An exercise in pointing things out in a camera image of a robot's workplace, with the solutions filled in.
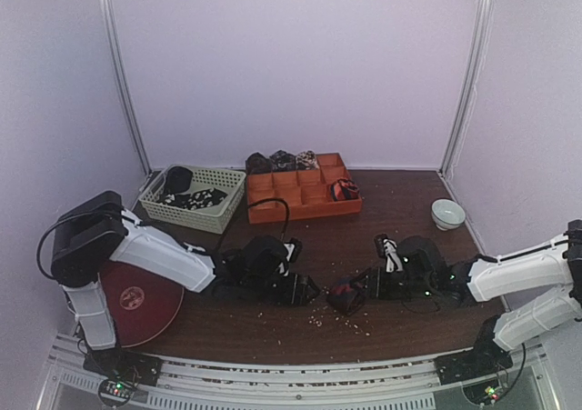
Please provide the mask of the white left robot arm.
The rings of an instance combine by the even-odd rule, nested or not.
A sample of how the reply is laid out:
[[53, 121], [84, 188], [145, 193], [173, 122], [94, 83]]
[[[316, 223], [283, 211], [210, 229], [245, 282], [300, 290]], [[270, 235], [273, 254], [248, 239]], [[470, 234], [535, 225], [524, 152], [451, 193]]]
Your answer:
[[126, 347], [165, 331], [186, 291], [231, 302], [303, 306], [320, 294], [311, 277], [291, 271], [302, 245], [271, 235], [221, 251], [176, 239], [124, 208], [105, 191], [59, 217], [51, 238], [55, 281], [83, 332], [88, 355], [112, 377], [131, 367]]

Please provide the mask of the orange wooden divider tray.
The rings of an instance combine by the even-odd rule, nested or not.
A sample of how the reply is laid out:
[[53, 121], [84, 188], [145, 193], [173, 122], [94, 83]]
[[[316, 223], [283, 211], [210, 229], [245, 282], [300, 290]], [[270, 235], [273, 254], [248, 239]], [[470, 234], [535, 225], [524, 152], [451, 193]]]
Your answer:
[[248, 221], [257, 225], [283, 222], [287, 219], [358, 214], [363, 205], [361, 194], [357, 200], [331, 200], [329, 186], [333, 182], [339, 178], [352, 180], [341, 155], [318, 154], [317, 161], [317, 170], [248, 175]]

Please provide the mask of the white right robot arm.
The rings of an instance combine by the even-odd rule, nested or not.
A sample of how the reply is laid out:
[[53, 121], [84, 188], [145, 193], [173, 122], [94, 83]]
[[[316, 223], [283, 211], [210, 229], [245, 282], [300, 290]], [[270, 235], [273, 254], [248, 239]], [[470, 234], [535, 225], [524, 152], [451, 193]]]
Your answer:
[[581, 222], [550, 240], [508, 255], [475, 255], [450, 265], [437, 245], [422, 236], [384, 244], [386, 264], [368, 268], [357, 278], [371, 299], [404, 300], [418, 293], [449, 297], [459, 305], [476, 305], [493, 298], [544, 286], [547, 291], [517, 310], [487, 319], [467, 368], [486, 374], [502, 357], [529, 339], [581, 317]]

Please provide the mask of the red navy striped tie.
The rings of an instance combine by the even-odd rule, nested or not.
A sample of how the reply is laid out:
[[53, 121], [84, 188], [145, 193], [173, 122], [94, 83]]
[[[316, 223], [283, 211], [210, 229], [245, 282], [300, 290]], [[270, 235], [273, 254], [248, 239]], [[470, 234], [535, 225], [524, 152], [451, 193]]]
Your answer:
[[356, 279], [340, 279], [329, 289], [326, 301], [339, 314], [351, 316], [366, 301], [365, 287]]

